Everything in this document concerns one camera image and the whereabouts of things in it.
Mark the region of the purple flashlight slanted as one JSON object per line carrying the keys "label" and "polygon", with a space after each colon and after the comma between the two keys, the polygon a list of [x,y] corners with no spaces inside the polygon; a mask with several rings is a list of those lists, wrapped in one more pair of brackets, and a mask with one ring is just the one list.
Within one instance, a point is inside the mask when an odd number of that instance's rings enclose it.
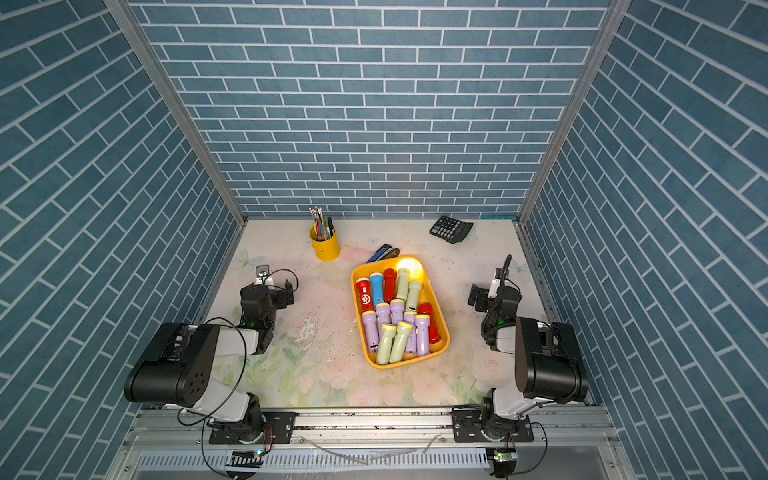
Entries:
{"label": "purple flashlight slanted", "polygon": [[391,325],[391,309],[389,303],[378,303],[375,306],[375,314],[378,329],[381,329],[383,325]]}

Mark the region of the green flashlight slanted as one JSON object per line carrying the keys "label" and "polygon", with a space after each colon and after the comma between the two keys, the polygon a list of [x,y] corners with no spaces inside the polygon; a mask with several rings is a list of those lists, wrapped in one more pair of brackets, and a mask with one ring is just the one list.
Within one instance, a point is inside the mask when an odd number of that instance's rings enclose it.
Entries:
{"label": "green flashlight slanted", "polygon": [[403,360],[410,325],[402,321],[397,325],[396,328],[397,333],[394,337],[392,351],[389,359],[390,364],[399,363]]}

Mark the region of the purple flashlight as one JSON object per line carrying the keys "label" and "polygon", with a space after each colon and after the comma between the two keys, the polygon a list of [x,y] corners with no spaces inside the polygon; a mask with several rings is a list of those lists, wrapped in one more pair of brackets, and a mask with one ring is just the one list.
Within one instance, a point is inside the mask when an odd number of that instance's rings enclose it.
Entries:
{"label": "purple flashlight", "polygon": [[429,342],[429,318],[426,315],[415,316],[417,356],[423,357],[430,354]]}
{"label": "purple flashlight", "polygon": [[365,311],[362,314],[361,322],[368,352],[375,354],[379,346],[379,327],[376,312],[373,310]]}
{"label": "purple flashlight", "polygon": [[395,298],[390,302],[391,323],[397,326],[404,320],[405,303],[402,299]]}
{"label": "purple flashlight", "polygon": [[410,325],[409,335],[406,341],[406,354],[416,354],[416,327],[415,327],[415,311],[406,311],[404,313],[404,322]]}

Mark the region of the purple flashlight bottom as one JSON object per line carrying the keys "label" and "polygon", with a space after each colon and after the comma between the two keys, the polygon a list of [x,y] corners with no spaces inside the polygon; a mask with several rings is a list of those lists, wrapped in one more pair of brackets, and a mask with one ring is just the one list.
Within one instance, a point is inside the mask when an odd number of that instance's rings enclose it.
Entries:
{"label": "purple flashlight bottom", "polygon": [[361,322],[368,352],[375,354],[379,346],[379,327],[376,312],[373,310],[365,311],[362,314]]}

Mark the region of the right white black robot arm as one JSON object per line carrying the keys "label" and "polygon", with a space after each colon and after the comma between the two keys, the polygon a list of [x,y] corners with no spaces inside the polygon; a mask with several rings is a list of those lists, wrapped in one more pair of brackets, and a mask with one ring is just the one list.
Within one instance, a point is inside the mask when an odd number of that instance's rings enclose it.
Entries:
{"label": "right white black robot arm", "polygon": [[490,389],[477,406],[451,409],[457,443],[531,442],[534,410],[586,400],[588,375],[573,327],[519,316],[521,300],[514,284],[471,286],[468,304],[485,315],[481,336],[486,345],[500,352],[514,334],[514,382]]}

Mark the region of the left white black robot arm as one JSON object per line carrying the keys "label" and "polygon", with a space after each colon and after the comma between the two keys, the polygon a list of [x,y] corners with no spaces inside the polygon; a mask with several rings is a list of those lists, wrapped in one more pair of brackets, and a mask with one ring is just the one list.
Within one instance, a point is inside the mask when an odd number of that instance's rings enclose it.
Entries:
{"label": "left white black robot arm", "polygon": [[211,429],[212,445],[288,444],[293,412],[265,412],[253,393],[239,389],[248,360],[266,352],[276,314],[294,303],[296,286],[263,280],[240,291],[241,318],[223,317],[201,325],[162,324],[124,385],[134,403],[172,404],[198,415],[189,424]]}

